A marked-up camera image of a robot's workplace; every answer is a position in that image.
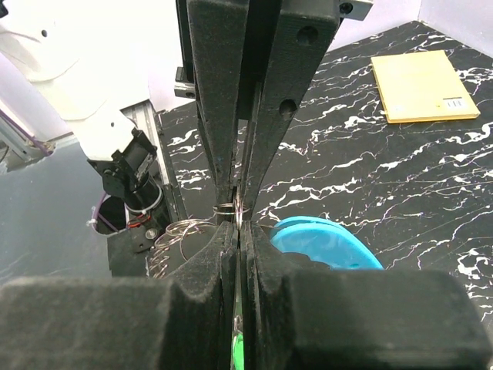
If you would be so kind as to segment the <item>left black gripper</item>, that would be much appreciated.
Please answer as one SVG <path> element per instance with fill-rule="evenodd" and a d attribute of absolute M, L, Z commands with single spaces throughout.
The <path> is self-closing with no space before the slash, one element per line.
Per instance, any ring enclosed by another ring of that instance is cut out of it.
<path fill-rule="evenodd" d="M 247 22 L 248 6 L 253 6 L 253 21 Z M 373 1 L 176 1 L 183 66 L 176 70 L 174 91 L 194 99 L 195 77 L 198 128 L 215 185 L 218 222 L 233 221 L 245 32 L 246 40 L 268 35 L 276 23 L 247 125 L 240 175 L 244 221 L 253 216 L 263 178 L 339 24 L 345 18 L 363 21 L 372 6 Z"/>

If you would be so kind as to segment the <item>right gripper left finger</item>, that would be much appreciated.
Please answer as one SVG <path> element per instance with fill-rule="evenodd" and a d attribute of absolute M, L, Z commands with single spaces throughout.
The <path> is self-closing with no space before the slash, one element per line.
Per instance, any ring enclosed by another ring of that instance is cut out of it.
<path fill-rule="evenodd" d="M 1 289 L 3 369 L 227 369 L 237 229 L 163 279 L 22 277 Z"/>

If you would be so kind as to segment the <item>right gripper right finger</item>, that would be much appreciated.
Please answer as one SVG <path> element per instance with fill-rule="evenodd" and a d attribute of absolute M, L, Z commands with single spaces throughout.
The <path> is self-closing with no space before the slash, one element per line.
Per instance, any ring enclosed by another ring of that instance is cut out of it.
<path fill-rule="evenodd" d="M 247 369 L 486 369 L 492 344 L 442 271 L 335 271 L 240 229 Z"/>

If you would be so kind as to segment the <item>blue organizer handle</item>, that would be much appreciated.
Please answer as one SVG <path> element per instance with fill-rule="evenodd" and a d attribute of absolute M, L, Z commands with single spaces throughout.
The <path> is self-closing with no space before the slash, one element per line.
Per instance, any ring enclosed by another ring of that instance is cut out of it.
<path fill-rule="evenodd" d="M 384 268 L 357 237 L 331 220 L 288 217 L 273 226 L 269 237 L 271 244 L 283 253 L 304 254 L 336 270 Z"/>

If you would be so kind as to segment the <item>metal key organizer with rings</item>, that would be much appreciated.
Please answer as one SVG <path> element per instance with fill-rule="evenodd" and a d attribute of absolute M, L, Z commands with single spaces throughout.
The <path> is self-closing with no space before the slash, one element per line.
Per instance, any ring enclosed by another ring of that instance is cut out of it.
<path fill-rule="evenodd" d="M 213 207 L 222 221 L 231 221 L 240 230 L 244 214 L 248 212 L 240 198 L 240 188 L 233 190 L 233 200 Z M 179 266 L 188 262 L 213 239 L 219 226 L 209 219 L 188 218 L 166 226 L 151 248 L 148 262 L 151 278 L 165 278 Z"/>

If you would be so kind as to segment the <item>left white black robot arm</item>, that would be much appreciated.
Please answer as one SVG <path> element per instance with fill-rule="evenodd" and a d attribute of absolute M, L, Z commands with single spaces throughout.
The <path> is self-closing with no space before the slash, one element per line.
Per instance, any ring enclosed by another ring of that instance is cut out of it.
<path fill-rule="evenodd" d="M 370 1 L 178 1 L 183 65 L 179 96 L 194 99 L 217 205 L 249 220 L 267 170 L 322 58 L 345 19 L 364 20 Z M 158 147 L 115 104 L 102 55 L 76 39 L 89 23 L 59 1 L 3 1 L 1 52 L 67 122 L 105 191 L 134 214 L 163 192 L 149 175 Z"/>

